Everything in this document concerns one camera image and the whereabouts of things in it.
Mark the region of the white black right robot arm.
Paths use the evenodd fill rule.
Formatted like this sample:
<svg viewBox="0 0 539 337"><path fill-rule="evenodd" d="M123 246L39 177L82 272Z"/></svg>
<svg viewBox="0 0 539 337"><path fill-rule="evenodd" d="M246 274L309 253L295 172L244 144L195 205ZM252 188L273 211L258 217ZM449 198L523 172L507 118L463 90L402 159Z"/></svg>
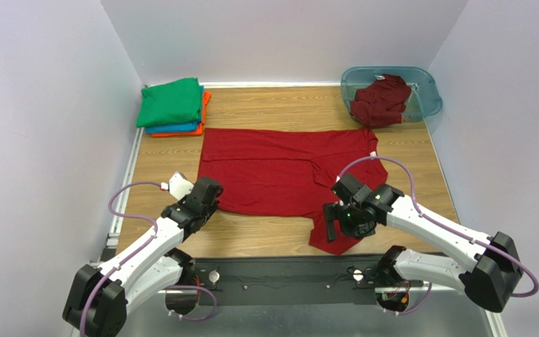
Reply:
<svg viewBox="0 0 539 337"><path fill-rule="evenodd" d="M372 190L350 174L338 179L331 190L338 200L323 205L329 243L339 234L362 239L384 225L441 251L432 255L392 246L371 269L370 277L379 285L429 282L461 291L490 312L503 311L523 275L509 235L490 236L427 209L419 211L413 198L401 190L388 184Z"/></svg>

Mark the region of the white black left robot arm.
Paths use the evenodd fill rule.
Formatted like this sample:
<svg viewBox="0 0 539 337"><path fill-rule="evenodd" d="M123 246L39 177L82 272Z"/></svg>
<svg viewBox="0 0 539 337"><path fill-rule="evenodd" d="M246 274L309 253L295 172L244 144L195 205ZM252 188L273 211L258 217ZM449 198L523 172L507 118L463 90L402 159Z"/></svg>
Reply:
<svg viewBox="0 0 539 337"><path fill-rule="evenodd" d="M178 247L218 210L224 192L214 179L191 183L180 172L168 182L153 182L177 202L167 206L127 249L98 266L86 264L75 274L62 318L81 336L117 336L128 316L162 289L213 293L198 283L194 259Z"/></svg>

